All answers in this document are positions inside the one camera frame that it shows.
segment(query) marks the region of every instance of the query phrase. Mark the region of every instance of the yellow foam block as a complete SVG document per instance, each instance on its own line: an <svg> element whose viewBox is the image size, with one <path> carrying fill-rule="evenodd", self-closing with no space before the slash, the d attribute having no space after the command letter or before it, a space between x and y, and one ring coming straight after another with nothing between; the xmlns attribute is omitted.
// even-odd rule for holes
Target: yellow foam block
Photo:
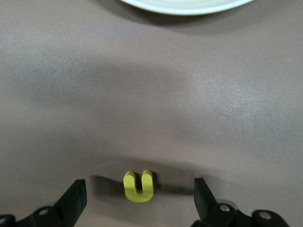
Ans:
<svg viewBox="0 0 303 227"><path fill-rule="evenodd" d="M125 196L132 202L147 202L153 197L152 172L144 170L141 177L142 190L136 187L136 177L134 172L128 171L124 178Z"/></svg>

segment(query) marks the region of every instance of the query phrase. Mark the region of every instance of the table surface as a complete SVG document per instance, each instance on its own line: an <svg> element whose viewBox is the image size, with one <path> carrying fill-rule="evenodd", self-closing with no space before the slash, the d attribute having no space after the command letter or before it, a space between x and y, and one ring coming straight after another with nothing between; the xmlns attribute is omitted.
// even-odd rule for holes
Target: table surface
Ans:
<svg viewBox="0 0 303 227"><path fill-rule="evenodd" d="M85 178L77 227L188 227L203 176L245 214L300 227L302 12L301 0L198 17L1 1L0 213L24 218ZM104 184L144 169L167 186L150 202Z"/></svg>

